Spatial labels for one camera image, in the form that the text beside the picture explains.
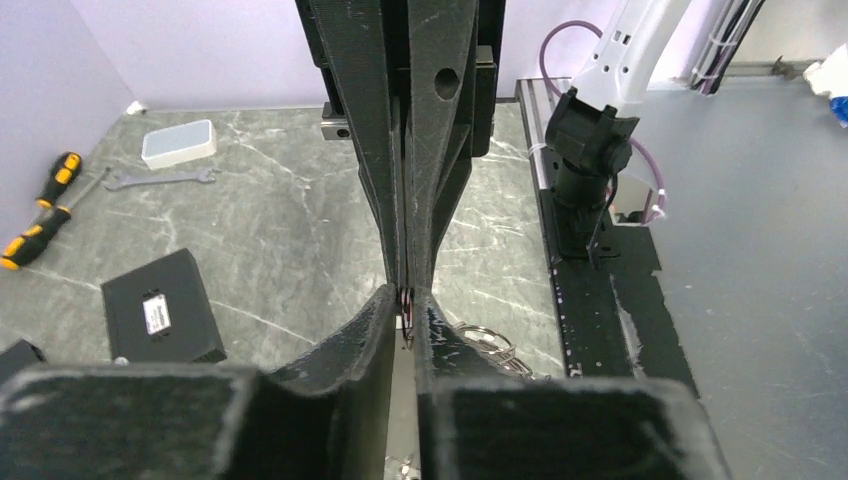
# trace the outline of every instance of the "marble surface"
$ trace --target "marble surface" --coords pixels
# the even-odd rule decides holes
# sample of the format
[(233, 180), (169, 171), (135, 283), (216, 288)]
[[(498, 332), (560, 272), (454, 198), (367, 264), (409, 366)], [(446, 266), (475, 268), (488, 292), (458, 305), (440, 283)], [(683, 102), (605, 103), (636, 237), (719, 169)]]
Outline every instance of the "marble surface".
[[(175, 169), (214, 165), (218, 181), (96, 189), (31, 268), (0, 272), (2, 346), (23, 337), (54, 363), (108, 361), (100, 284), (183, 247), (197, 259), (229, 363), (293, 360), (384, 283), (352, 144), (324, 141), (316, 109), (123, 117), (67, 198), (106, 166), (144, 172), (145, 133), (201, 118), (215, 126), (217, 154)], [(495, 122), (434, 291), (452, 321), (500, 331), (531, 368), (561, 376), (519, 106), (498, 105)]]

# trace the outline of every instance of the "white label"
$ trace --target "white label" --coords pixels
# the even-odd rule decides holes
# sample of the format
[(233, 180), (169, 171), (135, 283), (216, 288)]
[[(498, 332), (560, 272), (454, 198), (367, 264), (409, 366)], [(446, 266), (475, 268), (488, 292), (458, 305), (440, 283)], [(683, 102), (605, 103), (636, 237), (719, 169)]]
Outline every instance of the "white label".
[(155, 335), (171, 326), (171, 316), (168, 315), (168, 302), (165, 295), (161, 293), (153, 298), (145, 300), (144, 321), (147, 322), (147, 334)]

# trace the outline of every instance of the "purple cable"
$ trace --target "purple cable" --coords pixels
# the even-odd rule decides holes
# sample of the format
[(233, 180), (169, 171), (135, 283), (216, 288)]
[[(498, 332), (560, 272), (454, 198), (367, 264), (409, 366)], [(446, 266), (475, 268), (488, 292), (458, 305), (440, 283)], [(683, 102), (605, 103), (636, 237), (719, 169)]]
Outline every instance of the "purple cable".
[(551, 77), (548, 76), (548, 69), (545, 68), (545, 52), (548, 50), (548, 43), (551, 42), (551, 39), (554, 38), (557, 33), (565, 30), (566, 28), (571, 27), (585, 28), (594, 33), (595, 36), (597, 36), (598, 38), (601, 38), (602, 35), (601, 29), (592, 23), (589, 23), (585, 20), (570, 20), (554, 27), (554, 29), (551, 30), (550, 33), (548, 33), (548, 36), (545, 37), (545, 40), (542, 42), (542, 48), (539, 49), (539, 69), (542, 71), (542, 80), (545, 81), (545, 85), (547, 85), (552, 92), (557, 94), (557, 96), (562, 95), (562, 92), (560, 92), (559, 89), (556, 88), (554, 82), (551, 81)]
[[(571, 27), (581, 27), (585, 28), (592, 33), (594, 33), (598, 38), (601, 38), (603, 32), (598, 28), (595, 24), (589, 23), (585, 20), (570, 20), (565, 23), (561, 23), (554, 27), (548, 35), (545, 37), (545, 40), (542, 41), (542, 47), (539, 49), (539, 70), (542, 71), (542, 80), (545, 82), (545, 85), (548, 89), (555, 93), (557, 96), (561, 96), (562, 92), (554, 85), (554, 82), (551, 80), (551, 77), (548, 75), (548, 69), (545, 68), (545, 52), (548, 50), (548, 43), (551, 42), (551, 39), (556, 36), (557, 33)], [(665, 211), (665, 181), (663, 180), (662, 173), (660, 173), (660, 167), (657, 165), (657, 162), (654, 160), (653, 155), (645, 148), (644, 145), (639, 143), (635, 138), (630, 139), (630, 144), (636, 147), (636, 150), (639, 150), (639, 153), (645, 157), (645, 161), (648, 162), (648, 167), (650, 167), (651, 172), (654, 174), (654, 180), (657, 182), (657, 208), (659, 211), (651, 211), (650, 215), (648, 215), (649, 205), (645, 206), (645, 212), (642, 215), (642, 225), (647, 225), (658, 217), (660, 217), (661, 213)], [(648, 192), (648, 200), (650, 202), (651, 193)]]

